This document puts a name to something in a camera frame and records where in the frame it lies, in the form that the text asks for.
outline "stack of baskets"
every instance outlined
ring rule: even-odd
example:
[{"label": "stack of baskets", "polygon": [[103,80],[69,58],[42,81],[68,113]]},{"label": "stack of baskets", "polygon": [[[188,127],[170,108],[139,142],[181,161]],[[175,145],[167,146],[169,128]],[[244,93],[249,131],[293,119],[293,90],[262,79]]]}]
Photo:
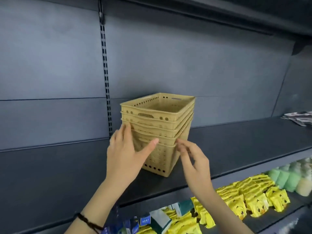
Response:
[{"label": "stack of baskets", "polygon": [[176,139],[187,139],[193,119],[195,97],[158,93],[121,103],[121,120],[130,122],[136,151],[159,138],[143,169],[168,177],[180,153]]}]

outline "right hand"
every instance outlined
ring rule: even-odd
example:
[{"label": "right hand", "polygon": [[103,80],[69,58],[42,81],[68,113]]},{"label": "right hand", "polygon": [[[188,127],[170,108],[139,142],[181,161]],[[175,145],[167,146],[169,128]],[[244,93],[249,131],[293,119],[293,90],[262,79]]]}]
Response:
[{"label": "right hand", "polygon": [[184,176],[189,188],[199,201],[204,200],[210,192],[214,191],[208,158],[195,143],[187,140],[177,139],[177,149],[181,153]]}]

